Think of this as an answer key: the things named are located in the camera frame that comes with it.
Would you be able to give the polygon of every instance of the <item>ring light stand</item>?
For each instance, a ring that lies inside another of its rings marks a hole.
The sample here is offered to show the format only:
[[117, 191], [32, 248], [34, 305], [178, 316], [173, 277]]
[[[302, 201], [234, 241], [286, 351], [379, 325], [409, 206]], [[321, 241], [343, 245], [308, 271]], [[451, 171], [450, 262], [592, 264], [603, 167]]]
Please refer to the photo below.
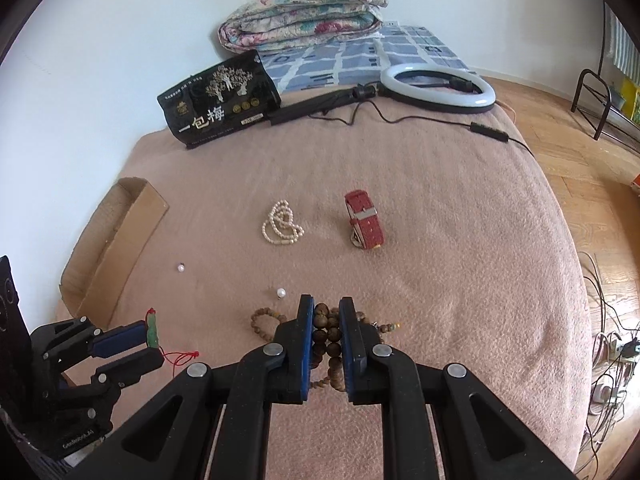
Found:
[[[398, 79], [409, 76], [444, 79], [448, 83], [443, 86], [458, 92], [420, 88]], [[427, 63], [394, 65], [382, 72], [380, 83], [379, 95], [437, 112], [478, 114], [491, 110], [495, 104], [495, 91], [487, 81], [475, 74], [448, 66]]]

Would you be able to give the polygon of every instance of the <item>pearl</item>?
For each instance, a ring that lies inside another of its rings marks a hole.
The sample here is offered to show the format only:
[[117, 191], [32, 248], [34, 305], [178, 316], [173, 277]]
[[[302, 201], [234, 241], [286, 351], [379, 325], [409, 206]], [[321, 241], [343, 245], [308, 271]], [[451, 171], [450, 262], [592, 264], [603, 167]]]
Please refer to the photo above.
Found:
[[[274, 233], [278, 235], [280, 240], [272, 240], [267, 234], [267, 224], [271, 226]], [[282, 230], [291, 230], [291, 234], [285, 234]], [[305, 233], [304, 229], [293, 223], [293, 211], [289, 207], [289, 202], [279, 200], [271, 208], [268, 218], [262, 224], [262, 236], [270, 244], [274, 245], [290, 245], [298, 241]]]

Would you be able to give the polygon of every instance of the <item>wooden floor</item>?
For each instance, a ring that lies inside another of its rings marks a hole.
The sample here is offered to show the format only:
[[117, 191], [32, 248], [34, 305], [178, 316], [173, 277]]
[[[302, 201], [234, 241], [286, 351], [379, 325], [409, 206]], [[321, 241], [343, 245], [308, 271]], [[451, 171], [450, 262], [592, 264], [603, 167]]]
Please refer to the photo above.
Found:
[[[564, 99], [535, 89], [491, 80], [498, 99], [516, 111], [516, 124], [536, 155], [569, 224], [578, 251], [594, 257], [602, 274], [607, 302], [622, 324], [640, 320], [640, 198], [629, 183], [640, 174], [640, 158], [612, 140], [594, 141], [586, 121], [569, 111]], [[588, 258], [580, 255], [588, 268]], [[597, 297], [592, 286], [588, 293]], [[600, 311], [591, 298], [593, 333], [598, 333]], [[615, 330], [607, 321], [606, 332]], [[629, 384], [625, 418], [616, 424], [595, 461], [577, 476], [607, 479], [640, 430], [640, 373]], [[578, 466], [592, 456], [583, 452]]]

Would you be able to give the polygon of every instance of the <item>cardboard box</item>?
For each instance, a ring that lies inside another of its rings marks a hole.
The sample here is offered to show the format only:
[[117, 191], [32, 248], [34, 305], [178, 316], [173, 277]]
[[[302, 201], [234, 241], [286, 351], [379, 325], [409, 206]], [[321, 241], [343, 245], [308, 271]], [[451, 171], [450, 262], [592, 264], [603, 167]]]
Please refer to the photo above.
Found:
[[82, 231], [60, 279], [69, 313], [106, 330], [146, 242], [169, 209], [143, 178], [121, 178]]

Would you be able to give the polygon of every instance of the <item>folded quilt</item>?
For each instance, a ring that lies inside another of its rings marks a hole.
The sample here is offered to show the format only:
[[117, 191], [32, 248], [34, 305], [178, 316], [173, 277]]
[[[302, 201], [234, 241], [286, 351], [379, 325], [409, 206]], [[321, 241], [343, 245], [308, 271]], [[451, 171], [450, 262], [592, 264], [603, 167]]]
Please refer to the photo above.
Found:
[[351, 40], [382, 26], [379, 8], [386, 0], [255, 0], [236, 9], [218, 31], [232, 52], [284, 48]]

